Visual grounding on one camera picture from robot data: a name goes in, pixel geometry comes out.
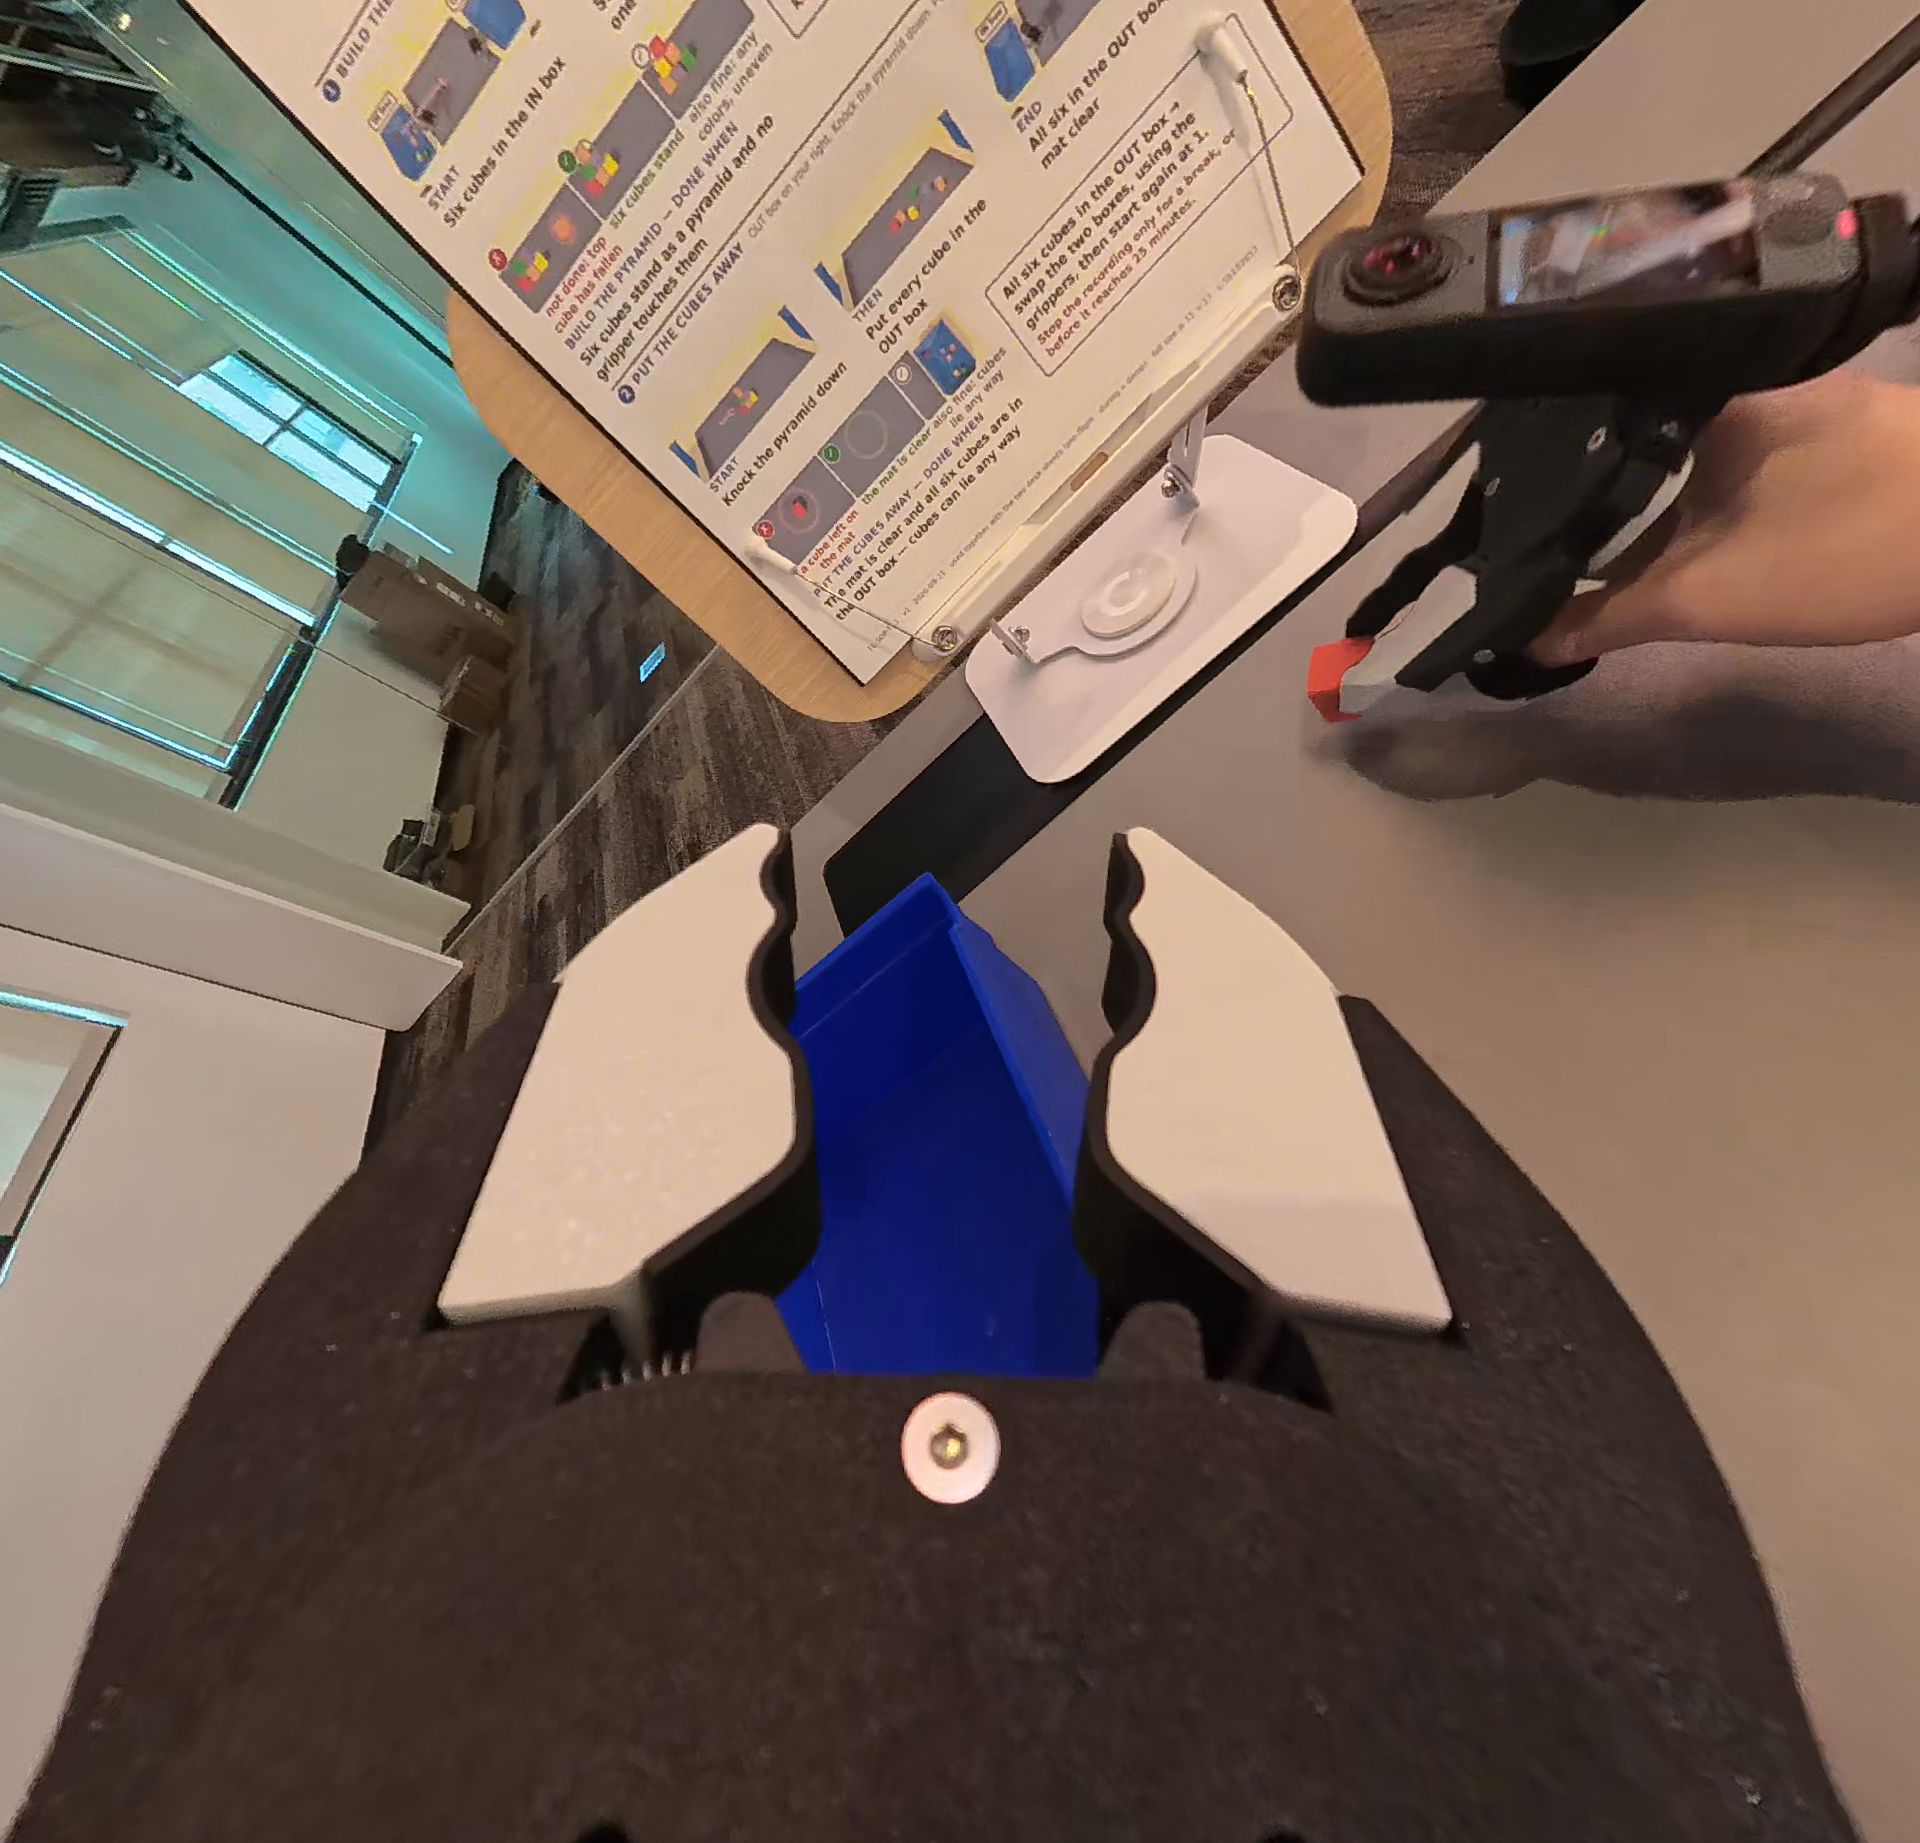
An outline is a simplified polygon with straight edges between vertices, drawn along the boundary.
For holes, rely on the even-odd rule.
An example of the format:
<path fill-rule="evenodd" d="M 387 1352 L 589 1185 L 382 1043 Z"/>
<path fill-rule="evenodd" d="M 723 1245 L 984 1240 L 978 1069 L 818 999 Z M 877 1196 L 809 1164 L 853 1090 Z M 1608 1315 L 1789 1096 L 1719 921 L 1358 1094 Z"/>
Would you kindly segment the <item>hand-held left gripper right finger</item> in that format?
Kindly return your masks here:
<path fill-rule="evenodd" d="M 1144 826 L 1112 839 L 1103 926 L 1080 1258 L 1109 1324 L 1181 1306 L 1209 1375 L 1265 1375 L 1312 1320 L 1445 1332 L 1452 1302 L 1312 956 Z"/>

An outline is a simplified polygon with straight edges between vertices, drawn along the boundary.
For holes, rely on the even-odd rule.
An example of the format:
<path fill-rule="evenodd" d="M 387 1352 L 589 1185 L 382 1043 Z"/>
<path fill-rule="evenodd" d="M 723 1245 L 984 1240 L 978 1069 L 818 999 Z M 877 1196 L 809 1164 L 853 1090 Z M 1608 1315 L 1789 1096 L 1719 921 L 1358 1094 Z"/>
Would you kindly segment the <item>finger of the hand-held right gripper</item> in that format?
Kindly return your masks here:
<path fill-rule="evenodd" d="M 1351 657 L 1337 680 L 1337 716 L 1342 720 L 1404 720 L 1432 702 L 1441 706 L 1474 704 L 1480 695 L 1466 677 L 1452 672 L 1435 690 L 1413 687 L 1406 674 L 1443 629 L 1474 609 L 1475 580 L 1458 564 L 1445 565 L 1408 606 L 1379 620 L 1361 636 L 1343 636 Z"/>
<path fill-rule="evenodd" d="M 1487 470 L 1482 440 L 1464 441 L 1458 455 L 1469 455 L 1471 467 L 1452 515 L 1434 537 L 1408 550 L 1388 576 L 1355 605 L 1343 625 L 1346 641 L 1379 641 L 1388 624 L 1408 612 L 1449 569 L 1468 573 L 1469 609 L 1478 606 L 1478 571 L 1484 565 L 1484 506 L 1488 502 L 1484 490 L 1496 475 Z"/>

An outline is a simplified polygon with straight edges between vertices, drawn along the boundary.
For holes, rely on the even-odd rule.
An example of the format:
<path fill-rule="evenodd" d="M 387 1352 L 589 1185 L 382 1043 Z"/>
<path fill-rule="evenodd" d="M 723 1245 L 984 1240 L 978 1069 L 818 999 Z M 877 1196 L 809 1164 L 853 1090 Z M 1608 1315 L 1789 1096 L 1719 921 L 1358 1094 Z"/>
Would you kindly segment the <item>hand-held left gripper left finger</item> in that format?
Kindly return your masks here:
<path fill-rule="evenodd" d="M 592 1311 L 691 1349 L 818 1249 L 789 835 L 749 824 L 581 949 L 434 1300 L 449 1327 Z"/>

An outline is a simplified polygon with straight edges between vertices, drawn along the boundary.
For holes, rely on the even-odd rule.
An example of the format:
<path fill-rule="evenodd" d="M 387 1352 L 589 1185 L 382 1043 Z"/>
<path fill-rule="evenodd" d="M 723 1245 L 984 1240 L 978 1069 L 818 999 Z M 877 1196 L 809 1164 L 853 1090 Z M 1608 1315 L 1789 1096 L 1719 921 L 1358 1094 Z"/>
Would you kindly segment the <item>person's right hand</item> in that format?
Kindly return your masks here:
<path fill-rule="evenodd" d="M 1689 483 L 1529 643 L 1545 667 L 1646 644 L 1854 647 L 1918 632 L 1918 389 L 1838 370 L 1729 403 Z"/>

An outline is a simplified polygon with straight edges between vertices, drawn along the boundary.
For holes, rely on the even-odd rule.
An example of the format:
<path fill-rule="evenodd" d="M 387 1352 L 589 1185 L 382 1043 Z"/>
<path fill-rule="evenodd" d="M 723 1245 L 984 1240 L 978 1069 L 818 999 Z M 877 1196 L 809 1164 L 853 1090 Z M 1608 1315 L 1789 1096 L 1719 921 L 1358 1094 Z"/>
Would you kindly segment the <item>blue plastic bin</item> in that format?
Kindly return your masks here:
<path fill-rule="evenodd" d="M 796 983 L 823 1232 L 779 1317 L 812 1375 L 1089 1377 L 1089 1076 L 1042 988 L 923 875 Z"/>

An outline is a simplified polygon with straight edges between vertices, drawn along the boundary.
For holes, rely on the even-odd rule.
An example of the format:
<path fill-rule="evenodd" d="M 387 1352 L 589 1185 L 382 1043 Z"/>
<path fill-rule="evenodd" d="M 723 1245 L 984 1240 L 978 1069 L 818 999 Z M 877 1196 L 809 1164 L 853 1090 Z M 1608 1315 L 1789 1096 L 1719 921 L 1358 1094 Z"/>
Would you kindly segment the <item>printed instruction sheet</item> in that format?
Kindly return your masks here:
<path fill-rule="evenodd" d="M 1276 0 L 180 0 L 856 686 L 1043 564 L 1365 181 Z"/>

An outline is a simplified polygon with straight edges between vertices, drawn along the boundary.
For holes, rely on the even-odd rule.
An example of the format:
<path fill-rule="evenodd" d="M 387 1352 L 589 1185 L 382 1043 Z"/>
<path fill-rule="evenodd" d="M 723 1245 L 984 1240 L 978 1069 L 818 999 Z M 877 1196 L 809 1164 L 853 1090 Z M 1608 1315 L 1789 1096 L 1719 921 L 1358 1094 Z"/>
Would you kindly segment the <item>wooden display board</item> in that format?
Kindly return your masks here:
<path fill-rule="evenodd" d="M 1293 263 L 1304 273 L 1343 227 L 1378 213 L 1395 152 L 1395 118 L 1379 55 L 1351 0 L 1265 0 L 1265 7 L 1292 41 L 1307 78 L 1327 96 L 1361 170 L 1355 189 L 1319 222 L 1293 225 Z M 1121 426 L 1103 432 L 1036 508 L 1036 522 L 1013 539 L 1010 560 L 993 562 L 973 582 L 971 612 L 999 614 L 1013 596 L 1038 582 L 1151 470 L 1163 467 L 1187 417 L 1210 408 L 1241 369 L 1276 356 L 1301 311 L 1298 297 L 1278 305 L 1283 278 L 1278 270 L 1264 273 L 1246 318 L 1203 348 L 1189 374 L 1169 374 L 1158 389 L 1141 391 Z M 915 644 L 896 654 L 869 684 L 853 680 L 796 614 L 754 586 L 719 539 L 457 291 L 447 293 L 446 326 L 466 401 L 510 457 L 778 702 L 815 721 L 851 727 L 893 716 L 947 674 L 953 652 Z"/>

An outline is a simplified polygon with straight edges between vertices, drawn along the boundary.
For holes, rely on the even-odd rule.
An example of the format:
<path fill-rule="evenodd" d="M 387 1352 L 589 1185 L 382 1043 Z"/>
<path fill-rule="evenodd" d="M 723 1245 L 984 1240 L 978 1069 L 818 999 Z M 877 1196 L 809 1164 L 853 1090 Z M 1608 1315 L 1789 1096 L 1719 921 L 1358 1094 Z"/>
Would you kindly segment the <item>office window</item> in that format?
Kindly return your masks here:
<path fill-rule="evenodd" d="M 376 760 L 438 740 L 339 576 L 415 420 L 132 235 L 4 257 L 2 321 L 7 753 L 236 807 L 300 729 L 371 723 Z"/>

